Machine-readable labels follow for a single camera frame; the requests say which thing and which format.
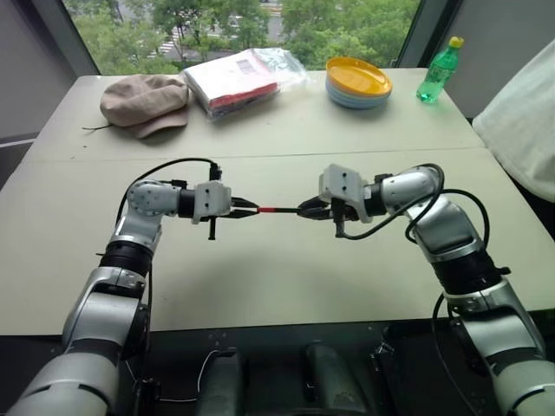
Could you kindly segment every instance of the table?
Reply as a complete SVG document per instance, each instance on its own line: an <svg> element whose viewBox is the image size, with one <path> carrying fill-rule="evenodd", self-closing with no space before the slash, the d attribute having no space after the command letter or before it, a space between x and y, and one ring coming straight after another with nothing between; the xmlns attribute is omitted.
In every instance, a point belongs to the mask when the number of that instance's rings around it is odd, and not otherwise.
<svg viewBox="0 0 555 416"><path fill-rule="evenodd" d="M221 122L206 119L192 104L189 125L138 141L110 127L99 103L104 89L121 77L83 76L69 90L26 161L229 158L287 154L460 149L484 146L446 93L437 106L423 106L415 91L425 69L387 69L394 84L387 106L353 111L331 102L325 73L312 72L303 90Z"/></svg>
<svg viewBox="0 0 555 416"><path fill-rule="evenodd" d="M483 200L492 222L490 254L512 268L525 306L552 307L554 244L484 148L218 159L234 195L278 206L316 195L318 175L331 162L371 179L428 161L444 167L446 186ZM0 264L9 276L0 291L2 334L61 331L98 264L95 253L110 237L121 193L153 164L19 166L0 192ZM206 175L205 166L172 166L157 178L196 183ZM460 203L481 232L478 210ZM348 226L352 232L365 228ZM333 238L333 224L259 215L220 220L217 241L210 242L205 224L168 218L153 263L153 329L429 317L441 286L418 247L404 240L405 226L398 219L370 239L350 242Z"/></svg>
<svg viewBox="0 0 555 416"><path fill-rule="evenodd" d="M215 158L233 195L281 206L315 196L332 162L368 180L438 163L447 186L486 204L490 254L511 266L525 306L552 307L555 246L525 200L445 93L437 107L414 99L422 70L388 73L395 91L384 109L334 105L316 72L318 81L298 99L284 94L223 124L206 121L192 104L185 130L145 141L114 128L84 133L82 126L104 122L96 107L114 77L80 78L0 192L0 335L59 334L98 264L95 253L104 250L128 183L184 156ZM207 171L172 166L156 178L195 184ZM478 211L460 203L481 232ZM153 329L429 317L441 286L418 247L404 240L405 225L398 219L371 239L350 242L334 239L332 224L259 215L219 220L210 242L205 224L167 218L153 262ZM349 224L351 232L364 228Z"/></svg>

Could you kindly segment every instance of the green bottle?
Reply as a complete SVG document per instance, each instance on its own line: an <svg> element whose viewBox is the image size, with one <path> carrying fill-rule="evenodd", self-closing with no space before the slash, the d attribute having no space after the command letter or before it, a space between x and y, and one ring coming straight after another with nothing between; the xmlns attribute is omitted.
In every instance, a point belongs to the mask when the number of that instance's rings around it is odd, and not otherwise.
<svg viewBox="0 0 555 416"><path fill-rule="evenodd" d="M437 54L430 64L428 73L424 82L418 87L416 96L424 102L435 102L440 94L443 86L459 63L459 49L462 47L464 39L462 37L452 37L449 40L449 46Z"/></svg>

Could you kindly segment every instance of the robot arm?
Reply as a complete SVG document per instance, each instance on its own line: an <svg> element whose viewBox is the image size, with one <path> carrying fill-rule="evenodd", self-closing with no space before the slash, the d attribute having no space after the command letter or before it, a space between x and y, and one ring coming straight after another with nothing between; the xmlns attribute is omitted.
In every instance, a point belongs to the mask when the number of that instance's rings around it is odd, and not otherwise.
<svg viewBox="0 0 555 416"><path fill-rule="evenodd" d="M378 175L368 185L357 172L331 165L320 177L318 199L330 204L327 218L334 218L340 230L345 218L368 223L375 215L394 214L420 200L404 212L412 221L431 202L439 183L438 172L429 166ZM306 207L301 205L299 215ZM320 213L318 219L325 217ZM508 270L495 267L466 213L440 195L412 233L459 315L457 335L492 377L502 414L555 414L555 364L546 360L541 335L503 276Z"/></svg>
<svg viewBox="0 0 555 416"><path fill-rule="evenodd" d="M144 179L128 189L127 214L65 322L64 353L42 368L9 416L114 414L118 365L144 345L147 305L140 299L161 219L178 215L197 224L232 208L230 188L216 180L194 190L181 184Z"/></svg>

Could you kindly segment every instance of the wall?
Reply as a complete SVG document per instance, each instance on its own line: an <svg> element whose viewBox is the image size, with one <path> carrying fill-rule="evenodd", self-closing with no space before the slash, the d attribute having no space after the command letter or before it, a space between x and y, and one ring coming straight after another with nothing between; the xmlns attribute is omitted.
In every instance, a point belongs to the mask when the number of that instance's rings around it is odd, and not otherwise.
<svg viewBox="0 0 555 416"><path fill-rule="evenodd" d="M487 103L555 38L553 0L465 0L449 29L462 36L457 73L446 90L466 117Z"/></svg>
<svg viewBox="0 0 555 416"><path fill-rule="evenodd" d="M11 1L0 1L0 139L39 132L75 80Z"/></svg>

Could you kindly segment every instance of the yellow plate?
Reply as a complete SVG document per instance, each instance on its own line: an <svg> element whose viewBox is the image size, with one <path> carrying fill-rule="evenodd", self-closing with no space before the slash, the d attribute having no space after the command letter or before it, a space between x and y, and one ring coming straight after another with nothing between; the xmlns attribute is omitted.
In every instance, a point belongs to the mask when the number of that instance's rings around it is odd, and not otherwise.
<svg viewBox="0 0 555 416"><path fill-rule="evenodd" d="M384 95L393 87L380 69L356 58L331 58L326 62L326 71L338 87L353 94Z"/></svg>

